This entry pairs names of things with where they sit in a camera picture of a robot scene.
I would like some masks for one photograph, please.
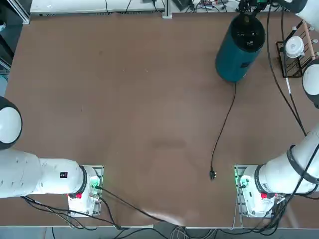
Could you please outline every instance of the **metal rack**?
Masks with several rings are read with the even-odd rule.
[[[281,71],[284,78],[302,77],[304,75],[304,71],[306,67],[308,66],[308,64],[318,57],[319,52],[315,52],[314,50],[314,45],[318,43],[318,40],[311,39],[310,37],[310,32],[313,30],[314,29],[312,27],[308,27],[304,21],[299,22],[297,26],[294,26],[292,28],[292,31],[290,32],[288,37],[285,39],[285,42],[287,42],[293,36],[299,36],[304,41],[304,45],[305,45],[305,50],[303,55],[294,59],[289,58],[288,56],[286,56],[286,58],[284,59],[284,53],[283,53],[284,44],[282,41],[276,42],[278,60],[279,60],[279,64],[281,66]],[[287,75],[285,74],[284,60],[286,61]]]

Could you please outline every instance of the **metal frame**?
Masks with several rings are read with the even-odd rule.
[[[18,0],[7,0],[15,12],[21,17],[23,24],[30,23],[30,14],[22,7]]]
[[[172,19],[172,14],[170,11],[170,2],[171,0],[165,0],[165,11],[163,12],[163,19]]]

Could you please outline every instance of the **electronic equipment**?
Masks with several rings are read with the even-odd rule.
[[[215,60],[219,76],[232,82],[241,80],[264,43],[265,30],[257,18],[246,13],[236,16],[230,23]]]

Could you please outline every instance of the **wooden table surface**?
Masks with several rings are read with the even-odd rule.
[[[15,148],[39,157],[104,165],[104,186],[137,207],[189,227],[231,227],[235,164],[260,164],[303,135],[272,78],[266,46],[237,96],[214,157],[213,146],[233,97],[233,85],[215,70],[230,14],[159,14],[43,17],[23,27],[6,97],[20,109],[23,133]],[[259,18],[266,23],[266,15]],[[286,16],[285,29],[299,22]],[[272,14],[271,54],[280,14]],[[292,91],[305,128],[318,122],[300,79]],[[153,220],[103,195],[116,222]],[[37,196],[67,208],[65,195]],[[109,219],[102,206],[102,218]],[[0,225],[66,225],[20,198],[1,199]],[[283,227],[319,228],[319,203],[296,198]],[[91,219],[90,226],[107,224]],[[257,220],[245,220],[254,226]]]

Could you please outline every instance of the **power cord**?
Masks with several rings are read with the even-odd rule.
[[[45,210],[45,209],[42,209],[42,208],[38,208],[38,207],[36,207],[35,205],[33,205],[33,204],[30,202],[30,200],[33,201],[33,202],[35,202],[35,200],[33,200],[32,198],[30,198],[30,197],[28,197],[28,196],[23,197],[23,199],[25,199],[25,201],[26,201],[31,207],[33,207],[33,208],[35,208],[35,209],[37,209],[37,210],[39,210],[39,211],[54,213],[55,215],[57,215],[58,217],[60,217],[60,218],[63,219],[64,221],[66,221],[66,222],[70,225],[71,228],[86,229],[86,230],[88,230],[88,231],[95,231],[95,230],[97,229],[97,228],[89,229],[89,228],[85,227],[83,224],[81,224],[76,218],[74,218],[74,217],[72,217],[72,216],[70,216],[70,215],[67,215],[67,214],[65,214],[65,213],[58,213],[58,212],[56,212],[56,211],[54,211],[54,210],[52,210],[52,209],[49,209],[49,208],[47,208],[48,210]],[[80,227],[74,225],[74,224],[73,224],[72,222],[70,222],[68,219],[62,217],[62,215],[64,215],[64,216],[66,216],[66,217],[68,217],[68,218],[71,218],[71,219],[75,220],[75,221],[78,223],[78,225],[80,225]]]
[[[223,0],[220,0],[220,1],[221,1],[221,3],[222,3],[222,4],[223,4],[223,6],[224,6],[225,11],[227,12],[227,7],[226,7],[226,5],[225,5],[224,1],[223,1]]]
[[[283,62],[284,62],[284,71],[285,71],[285,76],[286,76],[287,88],[288,88],[289,96],[290,96],[291,102],[293,103],[293,107],[294,107],[294,110],[295,110],[295,113],[296,113],[296,116],[298,119],[298,124],[299,124],[300,128],[302,129],[304,136],[307,136],[307,133],[305,131],[303,123],[300,119],[300,116],[299,116],[299,113],[298,113],[298,110],[297,110],[297,107],[296,107],[296,104],[295,104],[295,101],[293,98],[293,94],[291,93],[290,84],[289,84],[289,78],[288,78],[288,73],[287,73],[287,63],[286,63],[286,55],[287,54],[286,54],[286,40],[285,40],[285,35],[284,35],[284,14],[285,14],[285,8],[283,7],[282,14],[281,14],[281,36],[282,36],[282,40],[283,40],[283,51],[284,51]]]
[[[267,15],[267,29],[266,29],[266,36],[267,36],[267,37],[266,37],[266,44],[267,44],[267,56],[268,56],[269,67],[270,67],[270,70],[271,70],[271,72],[272,72],[273,78],[274,78],[274,80],[275,80],[276,86],[277,86],[277,88],[278,88],[280,94],[282,95],[282,97],[284,98],[284,100],[285,100],[287,106],[289,107],[290,111],[291,111],[292,114],[294,115],[294,117],[295,117],[295,119],[296,119],[296,121],[297,121],[299,127],[300,127],[301,130],[303,131],[304,135],[307,135],[306,132],[305,132],[304,127],[301,125],[301,123],[300,123],[300,121],[299,121],[297,115],[295,114],[293,108],[291,107],[291,105],[289,104],[289,102],[288,102],[286,96],[284,95],[284,93],[283,93],[283,91],[282,91],[282,89],[281,89],[281,87],[280,87],[280,85],[279,85],[279,83],[278,83],[278,81],[277,81],[277,77],[276,77],[275,72],[274,72],[274,69],[273,69],[273,64],[272,64],[272,62],[271,62],[270,50],[269,50],[269,18],[270,18],[270,12],[271,12],[271,5],[269,6],[269,10],[268,10],[268,15]]]
[[[109,14],[107,0],[105,0],[105,8],[106,8],[106,13]]]
[[[130,4],[131,4],[131,1],[132,1],[132,0],[130,0],[130,1],[129,1],[128,6],[126,7],[125,13],[127,13],[127,12],[128,12],[128,9],[129,9],[129,6],[130,6]]]
[[[153,6],[155,8],[155,11],[158,12],[158,9],[156,8],[156,5],[155,5],[155,0],[152,0],[152,3],[153,3]]]
[[[53,227],[51,227],[51,231],[52,231],[52,236],[53,236],[53,239],[55,239],[55,234],[54,234],[54,230],[53,230]]]
[[[110,219],[111,219],[112,223],[114,224],[114,227],[117,230],[127,230],[128,228],[123,228],[123,227],[121,227],[121,226],[119,226],[118,224],[115,223],[109,205],[107,204],[107,202],[103,198],[100,198],[100,200],[105,204],[105,206],[106,206],[106,208],[108,210],[108,213],[110,215]]]
[[[147,212],[144,212],[143,210],[133,206],[132,204],[128,203],[127,201],[125,201],[124,199],[120,198],[119,196],[115,195],[114,193],[110,192],[109,190],[105,189],[105,188],[102,188],[100,186],[95,186],[96,189],[100,189],[100,190],[103,190],[105,192],[107,192],[108,194],[112,195],[113,197],[115,197],[116,199],[120,200],[121,202],[123,202],[124,204],[130,206],[131,208],[134,208],[135,210],[139,211],[140,213],[144,214],[145,216],[149,217],[149,218],[152,218],[156,221],[159,221],[159,222],[165,222],[164,220],[162,219],[159,219],[157,217],[154,217],[150,214],[148,214]]]
[[[131,236],[131,235],[133,235],[133,234],[135,234],[135,233],[138,233],[138,232],[141,232],[141,231],[146,231],[146,230],[151,230],[151,231],[154,231],[154,232],[157,232],[159,235],[161,235],[163,238],[165,238],[165,239],[168,239],[165,235],[163,235],[161,232],[159,232],[158,230],[156,230],[156,229],[154,229],[154,228],[142,228],[142,229],[138,229],[138,230],[136,230],[136,231],[134,231],[134,232],[131,232],[131,233],[129,233],[129,234],[127,234],[127,235],[125,235],[125,236],[123,236],[123,237],[118,237],[120,234],[118,234],[115,238],[113,238],[113,239],[124,239],[124,238],[127,238],[127,237],[129,237],[129,236]]]
[[[22,197],[26,202],[30,202],[34,205],[38,205],[38,206],[41,206],[41,207],[46,207],[48,208],[49,210],[53,210],[55,212],[55,214],[60,214],[60,215],[65,215],[65,214],[62,214],[61,212],[67,212],[67,213],[76,213],[76,214],[80,214],[80,215],[84,215],[84,216],[87,216],[89,218],[93,218],[93,219],[96,219],[96,220],[99,220],[99,221],[103,221],[103,222],[106,222],[106,223],[109,223],[109,224],[112,224],[114,225],[114,223],[106,220],[106,219],[102,219],[102,218],[98,218],[98,217],[95,217],[95,216],[91,216],[91,215],[88,215],[88,214],[85,214],[85,213],[82,213],[82,212],[77,212],[77,211],[74,211],[74,210],[70,210],[70,209],[62,209],[62,208],[56,208],[56,207],[51,207],[49,205],[46,205],[46,204],[43,204],[43,203],[39,203],[35,200],[29,200],[28,198],[26,197]],[[49,211],[49,210],[45,210],[45,209],[41,209],[41,211],[44,211],[44,212],[49,212],[49,213],[52,213],[52,211]]]
[[[213,169],[213,158],[214,158],[214,153],[215,153],[215,150],[216,150],[216,147],[217,147],[219,138],[220,138],[221,134],[223,133],[223,130],[224,130],[225,124],[226,124],[226,122],[227,122],[229,113],[230,113],[231,109],[233,108],[233,105],[234,105],[234,102],[235,102],[235,98],[236,98],[236,85],[237,85],[237,84],[235,83],[234,85],[235,85],[235,86],[234,86],[235,90],[234,90],[233,100],[232,100],[232,102],[231,102],[230,108],[229,108],[228,113],[227,113],[227,115],[226,115],[226,118],[225,118],[225,120],[224,120],[223,126],[222,126],[222,128],[221,128],[221,130],[220,130],[219,136],[218,136],[218,138],[217,138],[217,140],[216,140],[216,143],[215,143],[215,146],[214,146],[214,149],[213,149],[213,153],[212,153],[212,155],[211,155],[210,171],[209,171],[210,180],[213,180],[214,178],[216,178],[216,172],[215,172],[214,169]]]

